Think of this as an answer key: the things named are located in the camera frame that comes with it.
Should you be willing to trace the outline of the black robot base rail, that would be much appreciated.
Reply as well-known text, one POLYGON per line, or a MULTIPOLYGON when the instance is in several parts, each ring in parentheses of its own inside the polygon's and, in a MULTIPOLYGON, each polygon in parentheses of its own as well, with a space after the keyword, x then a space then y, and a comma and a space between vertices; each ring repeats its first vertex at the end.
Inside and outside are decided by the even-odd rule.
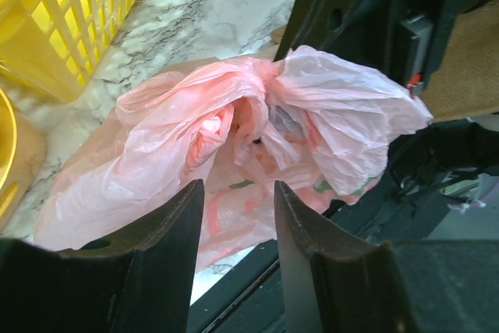
MULTIPOLYGON (((368 243, 431 239, 456 211, 498 205, 498 117, 442 122, 397 140, 380 183, 357 204, 334 202, 322 215, 368 243)), ((190 332, 290 332, 278 239, 254 248, 190 308, 190 332)))

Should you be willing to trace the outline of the brown burlap tote bag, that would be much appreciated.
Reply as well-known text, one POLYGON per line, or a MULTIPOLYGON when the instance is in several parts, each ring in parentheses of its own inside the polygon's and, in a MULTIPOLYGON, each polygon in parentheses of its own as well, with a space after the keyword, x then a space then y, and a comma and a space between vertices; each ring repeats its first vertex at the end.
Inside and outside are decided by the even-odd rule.
POLYGON ((371 17, 379 0, 362 0, 354 20, 330 49, 278 46, 280 69, 271 104, 298 126, 347 138, 393 140, 430 122, 498 110, 498 3, 458 18, 441 67, 422 97, 413 97, 389 70, 369 57, 371 17))

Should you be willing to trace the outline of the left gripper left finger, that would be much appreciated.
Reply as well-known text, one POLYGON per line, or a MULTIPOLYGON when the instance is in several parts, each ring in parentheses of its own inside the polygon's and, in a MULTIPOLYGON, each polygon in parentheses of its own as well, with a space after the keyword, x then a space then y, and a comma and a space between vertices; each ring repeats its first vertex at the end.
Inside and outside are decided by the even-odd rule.
POLYGON ((79 250, 1 241, 4 332, 184 332, 203 217, 201 180, 79 250))

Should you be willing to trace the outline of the pink plastic grocery bag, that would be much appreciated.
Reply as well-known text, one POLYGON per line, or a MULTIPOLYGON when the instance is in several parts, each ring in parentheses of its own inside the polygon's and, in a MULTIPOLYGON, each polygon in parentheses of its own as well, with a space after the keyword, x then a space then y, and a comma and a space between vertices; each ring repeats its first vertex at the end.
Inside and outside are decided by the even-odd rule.
POLYGON ((274 183, 309 207, 355 204, 424 103, 379 71, 302 46, 179 64, 120 96, 64 164, 34 227, 48 250, 80 249, 150 213, 189 182, 205 189, 196 269, 276 236, 274 183))

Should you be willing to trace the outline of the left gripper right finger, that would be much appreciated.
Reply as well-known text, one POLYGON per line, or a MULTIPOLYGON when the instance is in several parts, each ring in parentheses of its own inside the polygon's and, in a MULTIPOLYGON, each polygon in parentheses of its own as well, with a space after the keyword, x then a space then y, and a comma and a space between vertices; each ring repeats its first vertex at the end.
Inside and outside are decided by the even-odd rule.
POLYGON ((373 245, 274 185, 290 332, 495 332, 495 240, 373 245))

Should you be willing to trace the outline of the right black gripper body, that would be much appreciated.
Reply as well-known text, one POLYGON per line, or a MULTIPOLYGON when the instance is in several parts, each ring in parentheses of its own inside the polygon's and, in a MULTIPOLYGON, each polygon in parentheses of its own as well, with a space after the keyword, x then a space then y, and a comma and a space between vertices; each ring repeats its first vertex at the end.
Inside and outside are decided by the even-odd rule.
POLYGON ((457 18, 490 0, 295 0, 276 53, 307 45, 425 90, 457 18))

